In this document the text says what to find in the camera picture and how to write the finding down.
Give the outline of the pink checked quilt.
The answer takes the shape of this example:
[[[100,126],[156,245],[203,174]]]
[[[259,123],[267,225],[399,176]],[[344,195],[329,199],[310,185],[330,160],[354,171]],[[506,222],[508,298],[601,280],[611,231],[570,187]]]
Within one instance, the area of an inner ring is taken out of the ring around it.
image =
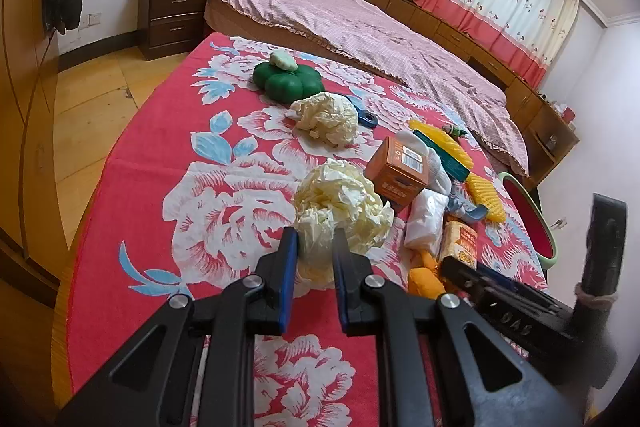
[[[222,0],[256,23],[329,43],[336,53],[381,69],[454,109],[492,156],[520,176],[527,148],[503,92],[461,58],[364,0]]]

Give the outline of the blue fidget spinner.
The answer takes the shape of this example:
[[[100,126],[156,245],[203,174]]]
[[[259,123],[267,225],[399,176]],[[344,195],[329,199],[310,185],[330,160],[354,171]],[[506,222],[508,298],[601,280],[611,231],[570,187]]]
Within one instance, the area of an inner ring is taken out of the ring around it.
[[[358,124],[360,124],[361,127],[365,127],[370,130],[378,127],[378,116],[371,113],[370,110],[367,110],[360,98],[357,98],[355,95],[347,94],[345,94],[345,98],[347,98],[347,100],[352,103],[352,106],[354,106],[358,115]]]

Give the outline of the long wooden low cabinet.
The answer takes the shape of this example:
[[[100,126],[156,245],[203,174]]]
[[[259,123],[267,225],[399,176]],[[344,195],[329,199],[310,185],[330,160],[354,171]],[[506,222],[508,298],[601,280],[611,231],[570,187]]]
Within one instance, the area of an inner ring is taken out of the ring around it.
[[[518,129],[525,130],[542,107],[542,100],[506,64],[471,37],[419,8],[412,0],[366,0],[414,32],[461,58],[506,95],[506,110]]]

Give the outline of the green pumpkin toy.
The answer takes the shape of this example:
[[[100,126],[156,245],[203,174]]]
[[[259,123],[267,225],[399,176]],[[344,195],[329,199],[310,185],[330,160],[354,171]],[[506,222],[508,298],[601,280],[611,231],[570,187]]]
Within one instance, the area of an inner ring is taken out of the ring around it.
[[[257,64],[252,78],[270,100],[283,105],[324,91],[321,75],[315,69],[299,65],[291,54],[281,50],[271,52],[268,62]]]

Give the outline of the wooden corner shelf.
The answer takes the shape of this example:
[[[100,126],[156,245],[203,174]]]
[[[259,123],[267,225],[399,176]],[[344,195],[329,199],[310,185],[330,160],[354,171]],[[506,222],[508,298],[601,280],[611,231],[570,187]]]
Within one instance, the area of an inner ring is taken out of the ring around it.
[[[547,103],[523,131],[527,147],[529,176],[522,180],[528,191],[533,190],[561,164],[579,143],[570,126]]]

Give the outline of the cream paper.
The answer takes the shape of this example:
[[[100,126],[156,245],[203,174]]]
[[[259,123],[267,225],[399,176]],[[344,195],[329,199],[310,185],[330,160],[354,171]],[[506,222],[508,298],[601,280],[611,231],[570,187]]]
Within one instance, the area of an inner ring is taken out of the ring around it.
[[[344,95],[320,92],[295,101],[285,112],[295,121],[295,128],[306,131],[312,139],[332,146],[352,144],[358,133],[358,113]]]

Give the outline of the white knit glove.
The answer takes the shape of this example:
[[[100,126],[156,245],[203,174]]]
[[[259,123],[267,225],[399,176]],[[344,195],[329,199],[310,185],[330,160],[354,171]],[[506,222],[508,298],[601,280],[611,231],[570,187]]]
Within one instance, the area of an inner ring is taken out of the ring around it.
[[[425,158],[428,178],[427,188],[433,192],[449,196],[451,192],[451,181],[444,167],[442,167],[442,160],[434,148],[427,146],[409,130],[398,131],[395,138]]]

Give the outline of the orange snack packet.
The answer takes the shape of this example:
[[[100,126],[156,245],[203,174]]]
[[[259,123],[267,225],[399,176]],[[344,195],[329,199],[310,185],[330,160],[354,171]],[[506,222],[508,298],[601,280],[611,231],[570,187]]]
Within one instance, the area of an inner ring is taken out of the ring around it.
[[[453,257],[464,265],[475,269],[477,265],[477,233],[460,221],[447,221],[442,232],[442,243],[438,261]]]

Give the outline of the wooden wardrobe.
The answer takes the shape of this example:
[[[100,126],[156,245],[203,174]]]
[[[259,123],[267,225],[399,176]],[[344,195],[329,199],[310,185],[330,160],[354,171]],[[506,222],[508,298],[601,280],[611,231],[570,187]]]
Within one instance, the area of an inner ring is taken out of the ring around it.
[[[42,0],[1,0],[1,276],[55,304],[68,248],[56,195],[58,37]]]

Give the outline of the cream paper ball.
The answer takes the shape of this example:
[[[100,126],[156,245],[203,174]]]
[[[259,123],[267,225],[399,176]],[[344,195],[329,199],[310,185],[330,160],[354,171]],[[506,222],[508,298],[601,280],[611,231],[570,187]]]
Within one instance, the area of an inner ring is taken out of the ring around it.
[[[314,285],[333,281],[334,232],[345,232],[349,249],[364,255],[390,233],[394,210],[375,193],[356,165],[329,158],[309,171],[293,196],[299,238],[298,273]]]

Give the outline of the red bin green rim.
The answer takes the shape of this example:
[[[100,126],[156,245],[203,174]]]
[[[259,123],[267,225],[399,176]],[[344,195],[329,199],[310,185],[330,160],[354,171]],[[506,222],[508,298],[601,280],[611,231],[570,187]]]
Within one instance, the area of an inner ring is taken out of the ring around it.
[[[520,214],[541,268],[544,272],[547,272],[558,260],[555,239],[548,223],[544,220],[544,216],[536,202],[529,196],[526,188],[515,176],[508,172],[500,172],[498,178]]]

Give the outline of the brown bed mattress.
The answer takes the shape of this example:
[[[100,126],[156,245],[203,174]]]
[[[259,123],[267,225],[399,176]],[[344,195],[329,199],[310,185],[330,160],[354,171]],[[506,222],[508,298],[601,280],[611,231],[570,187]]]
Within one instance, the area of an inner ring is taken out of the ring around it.
[[[386,74],[386,72],[382,72],[381,69],[354,60],[344,53],[336,53],[329,43],[320,38],[299,35],[286,28],[256,23],[250,17],[236,12],[227,2],[222,0],[207,0],[204,18],[210,32],[220,32],[229,37],[242,37],[248,40],[274,44],[281,48],[314,54],[334,62],[356,67],[407,87],[407,83]]]

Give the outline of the yellow foam net sleeve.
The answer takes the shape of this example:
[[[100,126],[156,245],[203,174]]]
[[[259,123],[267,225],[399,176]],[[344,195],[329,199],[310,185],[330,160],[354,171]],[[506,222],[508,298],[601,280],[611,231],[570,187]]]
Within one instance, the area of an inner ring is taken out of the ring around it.
[[[431,124],[423,124],[423,122],[416,119],[410,119],[408,122],[411,130],[418,130],[427,136],[432,142],[442,148],[451,157],[457,159],[465,168],[472,170],[474,162],[471,156],[463,150],[462,146],[454,139],[451,138],[444,130],[436,128]]]

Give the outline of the red floral table cloth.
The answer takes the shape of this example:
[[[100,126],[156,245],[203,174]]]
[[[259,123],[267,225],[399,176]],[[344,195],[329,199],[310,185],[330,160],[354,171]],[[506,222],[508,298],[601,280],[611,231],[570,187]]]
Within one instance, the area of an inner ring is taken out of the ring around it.
[[[76,398],[89,378],[169,297],[204,298],[250,274],[295,219],[296,188],[328,158],[362,170],[411,118],[464,126],[454,102],[326,58],[294,51],[331,92],[381,118],[339,148],[294,130],[286,109],[259,94],[254,67],[270,44],[215,34],[156,89],[108,156],[82,232],[67,322]],[[478,260],[547,289],[512,199],[473,135],[461,140],[472,173],[494,182],[503,223],[473,225]],[[372,340],[347,339],[333,283],[296,273],[290,329],[258,336],[256,426],[373,426]]]

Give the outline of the small green toy figure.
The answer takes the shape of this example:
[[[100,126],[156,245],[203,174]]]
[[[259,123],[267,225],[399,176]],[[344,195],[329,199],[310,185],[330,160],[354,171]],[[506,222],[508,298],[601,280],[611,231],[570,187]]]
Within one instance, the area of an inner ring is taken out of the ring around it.
[[[451,126],[451,124],[448,124],[448,126],[442,126],[442,131],[447,133],[450,138],[455,140],[468,135],[468,132],[466,132],[465,130],[460,129],[456,126]]]

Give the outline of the white plastic bag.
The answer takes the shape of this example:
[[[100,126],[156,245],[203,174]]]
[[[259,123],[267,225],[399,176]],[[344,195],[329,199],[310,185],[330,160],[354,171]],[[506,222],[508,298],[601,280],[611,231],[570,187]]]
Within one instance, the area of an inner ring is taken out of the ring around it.
[[[413,199],[404,239],[407,248],[423,249],[433,256],[438,255],[448,202],[447,195],[427,188]]]

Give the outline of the dark wooden nightstand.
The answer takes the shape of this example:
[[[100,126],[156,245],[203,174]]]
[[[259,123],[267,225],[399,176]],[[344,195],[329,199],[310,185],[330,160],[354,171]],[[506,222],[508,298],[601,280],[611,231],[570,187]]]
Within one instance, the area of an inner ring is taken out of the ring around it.
[[[191,52],[204,38],[207,0],[138,0],[138,47],[157,60]]]

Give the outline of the orange yellow soft item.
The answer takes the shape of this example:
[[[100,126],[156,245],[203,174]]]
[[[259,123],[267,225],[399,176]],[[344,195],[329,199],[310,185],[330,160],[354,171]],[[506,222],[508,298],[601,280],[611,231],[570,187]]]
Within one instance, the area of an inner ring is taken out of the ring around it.
[[[408,293],[435,300],[446,293],[445,285],[438,276],[437,261],[426,249],[420,249],[419,255],[422,265],[409,270]]]

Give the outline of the orange cardboard box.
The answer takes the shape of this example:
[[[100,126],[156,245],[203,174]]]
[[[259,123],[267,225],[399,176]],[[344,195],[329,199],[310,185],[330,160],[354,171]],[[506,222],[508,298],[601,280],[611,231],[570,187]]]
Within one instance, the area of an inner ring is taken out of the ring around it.
[[[373,154],[364,175],[396,211],[409,206],[428,184],[426,158],[391,136]]]

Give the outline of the blue crumpled wrapper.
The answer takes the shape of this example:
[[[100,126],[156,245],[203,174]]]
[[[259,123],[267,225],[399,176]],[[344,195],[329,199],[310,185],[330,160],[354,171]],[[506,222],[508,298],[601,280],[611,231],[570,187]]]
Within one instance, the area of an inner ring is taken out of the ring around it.
[[[466,225],[474,225],[474,223],[484,220],[488,216],[488,212],[489,210],[486,206],[472,204],[469,200],[456,195],[449,196],[446,207],[446,213],[461,220]]]

